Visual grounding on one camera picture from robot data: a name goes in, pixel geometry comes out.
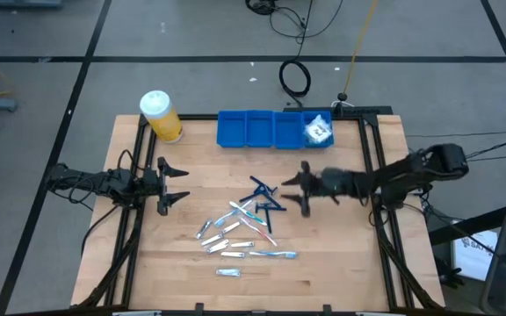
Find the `blue plastic tray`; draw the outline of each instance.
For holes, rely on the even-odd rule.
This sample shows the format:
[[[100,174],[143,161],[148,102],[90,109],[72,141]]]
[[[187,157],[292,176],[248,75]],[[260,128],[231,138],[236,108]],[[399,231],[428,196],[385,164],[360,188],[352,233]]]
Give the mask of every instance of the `blue plastic tray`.
[[[313,144],[304,134],[305,126],[317,115],[332,124],[329,111],[220,111],[217,143],[222,147],[329,147],[335,142],[333,136]]]

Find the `wooden tabletop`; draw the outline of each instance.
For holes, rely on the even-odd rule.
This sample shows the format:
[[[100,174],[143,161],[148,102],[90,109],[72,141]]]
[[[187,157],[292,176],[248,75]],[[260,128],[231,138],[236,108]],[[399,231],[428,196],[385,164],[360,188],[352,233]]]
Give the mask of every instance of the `wooden tabletop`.
[[[115,168],[123,149],[132,150],[137,122],[138,116],[116,118],[105,169]],[[154,168],[156,157],[164,156],[173,168],[190,172],[168,178],[168,191],[188,190],[191,195],[177,202],[166,217],[156,211],[157,198],[148,199],[130,308],[192,310],[196,303],[204,303],[207,310],[320,311],[322,305],[331,304],[334,311],[386,311],[376,233],[368,223],[371,208],[356,199],[339,198],[337,206],[329,198],[312,198],[312,216],[305,219],[297,204],[276,195],[288,209],[271,213],[276,248],[246,226],[227,235],[230,242],[255,241],[255,250],[296,251],[297,259],[208,255],[195,238],[206,219],[216,220],[230,211],[228,201],[237,202],[253,192],[257,185],[249,176],[279,186],[299,171],[302,160],[309,161],[312,170],[327,166],[365,170],[357,123],[333,124],[335,145],[327,149],[221,148],[216,144],[215,120],[184,121],[184,136],[178,143],[157,141]],[[379,126],[387,163],[405,157],[408,148],[400,117],[380,116]],[[146,133],[141,166],[149,131]],[[367,133],[374,153],[368,127]],[[373,166],[378,166],[375,154]],[[129,167],[128,159],[124,167]],[[300,188],[279,187],[278,192],[298,193]],[[420,206],[416,197],[409,197],[406,203]],[[92,222],[111,206],[109,199],[99,197]],[[407,265],[421,286],[443,305],[423,215],[409,207],[397,213]],[[120,211],[87,240],[73,304],[86,298],[110,267],[119,218]],[[211,227],[206,238],[219,231]],[[392,267],[398,305],[403,305],[399,274]],[[219,268],[240,268],[242,276],[216,276]],[[115,302],[120,301],[124,276],[122,270]]]

